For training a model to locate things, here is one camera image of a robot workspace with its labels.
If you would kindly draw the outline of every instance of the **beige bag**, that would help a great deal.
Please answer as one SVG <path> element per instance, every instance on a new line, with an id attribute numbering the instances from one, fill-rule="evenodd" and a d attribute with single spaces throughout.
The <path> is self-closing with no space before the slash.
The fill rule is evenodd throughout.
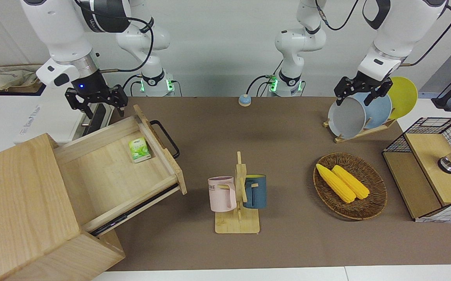
<path id="1" fill-rule="evenodd" d="M 40 65 L 0 66 L 0 91 L 37 91 L 33 85 L 39 83 L 36 76 L 39 68 Z"/>

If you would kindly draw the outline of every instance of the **yellow corn cob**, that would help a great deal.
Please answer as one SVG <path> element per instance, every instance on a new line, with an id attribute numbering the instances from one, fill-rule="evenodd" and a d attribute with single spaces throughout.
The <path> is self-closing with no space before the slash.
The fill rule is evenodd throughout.
<path id="1" fill-rule="evenodd" d="M 339 165 L 335 165 L 332 169 L 333 173 L 338 176 L 350 189 L 356 194 L 357 198 L 364 199 L 368 197 L 369 190 L 355 176 L 343 169 Z"/>
<path id="2" fill-rule="evenodd" d="M 354 202 L 355 194 L 349 187 L 347 187 L 347 184 L 345 184 L 343 180 L 338 178 L 332 171 L 330 171 L 330 169 L 321 164 L 316 164 L 316 167 L 323 180 L 329 185 L 329 187 L 331 187 L 336 195 L 343 200 L 343 202 Z"/>

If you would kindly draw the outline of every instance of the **brown table mat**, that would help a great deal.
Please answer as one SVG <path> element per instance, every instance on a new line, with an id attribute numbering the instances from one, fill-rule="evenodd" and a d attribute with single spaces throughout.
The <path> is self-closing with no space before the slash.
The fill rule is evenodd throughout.
<path id="1" fill-rule="evenodd" d="M 116 228 L 127 258 L 110 270 L 451 264 L 451 224 L 412 222 L 381 155 L 399 126 L 335 144 L 322 126 L 333 101 L 254 98 L 244 108 L 237 98 L 130 98 L 125 116 L 139 104 L 180 147 L 189 193 L 172 194 Z M 236 151 L 249 174 L 267 175 L 258 235 L 214 232 L 207 178 L 233 176 Z M 348 222 L 320 205 L 312 172 L 332 152 L 357 155 L 379 172 L 388 190 L 381 215 Z"/>

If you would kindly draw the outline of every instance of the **wicker tray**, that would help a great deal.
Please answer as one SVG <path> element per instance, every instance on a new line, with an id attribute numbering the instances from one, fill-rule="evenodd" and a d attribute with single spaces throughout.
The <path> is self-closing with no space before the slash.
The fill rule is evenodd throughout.
<path id="1" fill-rule="evenodd" d="M 379 215 L 387 204 L 387 189 L 380 175 L 363 159 L 348 153 L 331 153 L 323 156 L 319 164 L 332 169 L 338 164 L 354 175 L 368 187 L 370 194 L 366 199 L 356 199 L 352 203 L 343 202 L 314 168 L 314 186 L 322 201 L 338 215 L 349 219 L 371 219 Z"/>

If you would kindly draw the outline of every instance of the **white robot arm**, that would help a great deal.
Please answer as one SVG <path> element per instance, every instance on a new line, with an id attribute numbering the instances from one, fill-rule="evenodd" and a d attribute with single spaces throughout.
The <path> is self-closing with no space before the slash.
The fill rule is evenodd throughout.
<path id="1" fill-rule="evenodd" d="M 326 0 L 320 0 L 323 7 Z M 278 96 L 293 96 L 299 90 L 304 59 L 300 52 L 320 50 L 326 43 L 326 33 L 321 29 L 321 18 L 315 0 L 300 0 L 296 13 L 304 28 L 283 30 L 277 34 L 275 45 L 283 55 L 281 68 L 275 73 L 270 90 Z"/>
<path id="2" fill-rule="evenodd" d="M 145 8 L 144 0 L 20 0 L 22 8 L 43 43 L 46 44 L 50 59 L 37 71 L 37 75 L 48 87 L 59 87 L 71 82 L 74 89 L 68 89 L 66 98 L 71 108 L 84 111 L 88 117 L 93 114 L 89 103 L 107 103 L 119 109 L 128 104 L 127 95 L 122 86 L 108 87 L 95 61 L 93 47 L 85 37 L 86 31 L 117 33 L 119 45 L 134 55 L 138 62 L 143 62 L 149 53 L 152 34 L 153 49 L 168 47 L 169 36 L 154 25 L 154 19 Z M 139 23 L 129 18 L 132 14 L 140 18 Z M 164 73 L 160 60 L 156 56 L 147 58 L 143 68 L 143 77 L 152 78 Z M 110 69 L 105 72 L 122 71 Z M 168 93 L 166 81 L 150 85 L 156 95 Z"/>
<path id="3" fill-rule="evenodd" d="M 422 39 L 447 7 L 448 0 L 370 0 L 376 2 L 374 18 L 363 16 L 377 30 L 368 54 L 357 68 L 354 79 L 343 77 L 335 87 L 340 105 L 347 96 L 369 92 L 365 105 L 385 96 L 392 81 L 390 74 L 401 66 L 415 44 Z"/>
<path id="4" fill-rule="evenodd" d="M 141 18 L 152 25 L 152 50 L 164 50 L 170 45 L 170 34 L 154 23 L 149 14 L 146 0 L 130 0 L 132 15 Z M 132 21 L 131 25 L 122 33 L 116 34 L 118 45 L 129 52 L 141 64 L 149 53 L 151 37 L 147 35 L 143 23 Z M 161 66 L 161 59 L 153 53 L 145 62 L 142 71 L 142 89 L 144 96 L 166 96 L 173 91 L 173 76 Z"/>

